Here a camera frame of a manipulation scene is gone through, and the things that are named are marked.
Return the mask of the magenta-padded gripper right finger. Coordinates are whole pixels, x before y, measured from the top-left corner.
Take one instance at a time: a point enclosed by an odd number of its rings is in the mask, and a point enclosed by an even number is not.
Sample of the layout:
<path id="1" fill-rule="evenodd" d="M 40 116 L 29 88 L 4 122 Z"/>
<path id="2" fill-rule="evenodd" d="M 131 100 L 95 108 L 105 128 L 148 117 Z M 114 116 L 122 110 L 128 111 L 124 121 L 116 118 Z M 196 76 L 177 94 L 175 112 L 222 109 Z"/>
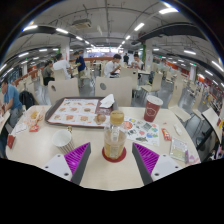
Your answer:
<path id="1" fill-rule="evenodd" d="M 159 155 L 137 143 L 133 144 L 132 153 L 144 185 L 182 169 L 169 155 Z"/>

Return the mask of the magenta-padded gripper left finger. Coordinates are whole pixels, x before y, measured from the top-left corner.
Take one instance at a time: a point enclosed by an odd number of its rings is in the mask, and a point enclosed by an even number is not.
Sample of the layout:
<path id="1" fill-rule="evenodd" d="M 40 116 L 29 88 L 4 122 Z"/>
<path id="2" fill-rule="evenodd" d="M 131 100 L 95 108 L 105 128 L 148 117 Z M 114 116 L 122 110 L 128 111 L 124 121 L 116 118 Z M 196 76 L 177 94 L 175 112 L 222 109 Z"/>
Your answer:
<path id="1" fill-rule="evenodd" d="M 90 154 L 91 144 L 86 143 L 65 155 L 56 154 L 43 166 L 43 169 L 79 185 Z"/>

